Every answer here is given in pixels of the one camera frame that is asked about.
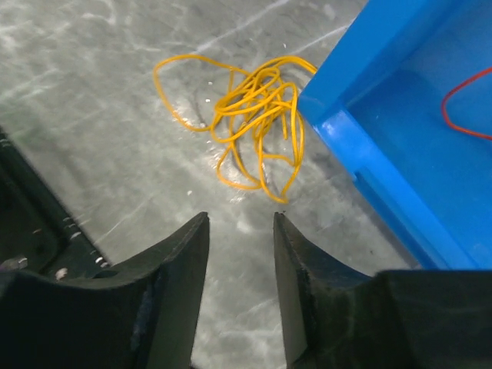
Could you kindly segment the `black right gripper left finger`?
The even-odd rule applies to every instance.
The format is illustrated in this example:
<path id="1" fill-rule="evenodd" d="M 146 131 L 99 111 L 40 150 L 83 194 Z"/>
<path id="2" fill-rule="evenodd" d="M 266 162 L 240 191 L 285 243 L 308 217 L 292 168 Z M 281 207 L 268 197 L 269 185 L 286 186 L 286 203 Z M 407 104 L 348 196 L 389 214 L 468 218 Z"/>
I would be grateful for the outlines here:
<path id="1" fill-rule="evenodd" d="M 210 220 L 91 278 L 1 275 L 3 368 L 189 368 Z"/>

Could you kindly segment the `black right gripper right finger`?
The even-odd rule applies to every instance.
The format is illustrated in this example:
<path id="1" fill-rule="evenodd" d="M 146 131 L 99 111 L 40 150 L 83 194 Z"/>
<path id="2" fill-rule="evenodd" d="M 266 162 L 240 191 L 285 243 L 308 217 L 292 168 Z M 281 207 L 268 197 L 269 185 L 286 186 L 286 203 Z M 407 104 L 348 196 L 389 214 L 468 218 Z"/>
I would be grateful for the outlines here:
<path id="1" fill-rule="evenodd" d="M 489 271 L 390 270 L 369 277 L 274 216 L 289 368 L 489 368 Z"/>

